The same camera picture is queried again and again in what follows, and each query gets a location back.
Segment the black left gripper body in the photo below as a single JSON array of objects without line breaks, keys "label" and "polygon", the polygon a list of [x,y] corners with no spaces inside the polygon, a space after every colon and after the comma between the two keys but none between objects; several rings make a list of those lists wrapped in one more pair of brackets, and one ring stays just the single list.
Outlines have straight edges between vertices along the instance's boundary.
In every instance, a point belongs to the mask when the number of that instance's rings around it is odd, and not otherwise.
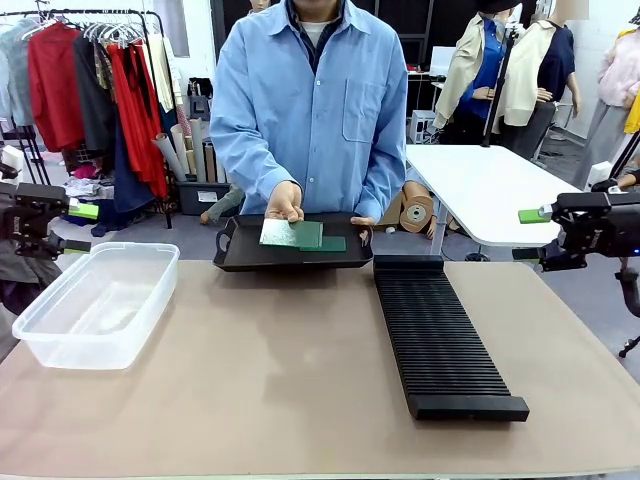
[{"label": "black left gripper body", "polygon": [[46,251],[50,222],[50,187],[1,183],[1,239],[17,251]]}]

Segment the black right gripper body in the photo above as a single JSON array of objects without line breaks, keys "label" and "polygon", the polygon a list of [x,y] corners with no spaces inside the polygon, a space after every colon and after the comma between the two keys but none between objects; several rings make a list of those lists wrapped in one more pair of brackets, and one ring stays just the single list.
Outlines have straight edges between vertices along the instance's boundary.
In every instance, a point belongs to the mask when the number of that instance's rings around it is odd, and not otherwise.
[{"label": "black right gripper body", "polygon": [[606,257],[625,256],[623,223],[625,201],[621,194],[584,193],[582,210],[576,214],[579,245],[587,253]]}]

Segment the person's right hand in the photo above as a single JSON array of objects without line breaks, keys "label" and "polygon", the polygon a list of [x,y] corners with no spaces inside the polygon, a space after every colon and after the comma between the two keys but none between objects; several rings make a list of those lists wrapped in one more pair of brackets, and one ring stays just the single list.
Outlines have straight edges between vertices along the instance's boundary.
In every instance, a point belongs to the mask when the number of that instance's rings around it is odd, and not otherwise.
[{"label": "person's right hand", "polygon": [[304,220],[301,207],[302,190],[297,183],[283,181],[278,183],[269,198],[265,218],[286,220],[296,223]]}]

